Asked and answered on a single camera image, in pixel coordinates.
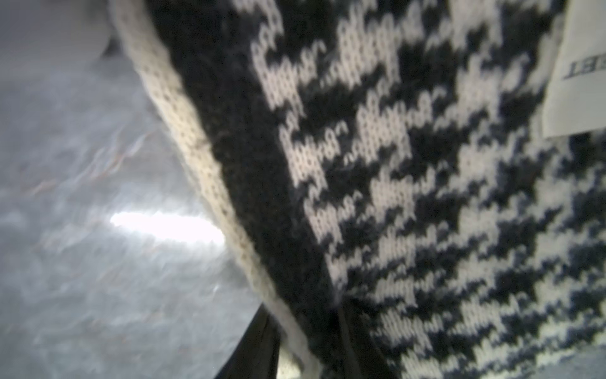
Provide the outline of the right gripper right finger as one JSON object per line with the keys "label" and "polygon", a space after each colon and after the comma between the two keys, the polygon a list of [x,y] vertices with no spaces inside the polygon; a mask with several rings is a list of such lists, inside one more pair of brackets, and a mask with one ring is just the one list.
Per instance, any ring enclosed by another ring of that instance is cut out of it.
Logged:
{"label": "right gripper right finger", "polygon": [[396,379],[354,306],[341,303],[337,314],[345,378]]}

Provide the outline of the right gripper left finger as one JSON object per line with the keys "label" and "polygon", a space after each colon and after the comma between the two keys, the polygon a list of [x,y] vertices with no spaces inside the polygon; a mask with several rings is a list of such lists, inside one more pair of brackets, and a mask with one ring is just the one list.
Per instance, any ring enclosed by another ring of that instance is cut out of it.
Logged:
{"label": "right gripper left finger", "polygon": [[279,349],[279,329],[261,305],[215,379],[276,379]]}

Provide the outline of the small houndstooth scarf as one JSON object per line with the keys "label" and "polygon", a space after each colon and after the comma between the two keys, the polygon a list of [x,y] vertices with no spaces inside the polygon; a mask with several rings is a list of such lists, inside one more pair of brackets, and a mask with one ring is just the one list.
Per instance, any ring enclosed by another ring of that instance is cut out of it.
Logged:
{"label": "small houndstooth scarf", "polygon": [[341,303],[397,378],[604,346],[603,1],[110,11],[304,378],[345,378]]}

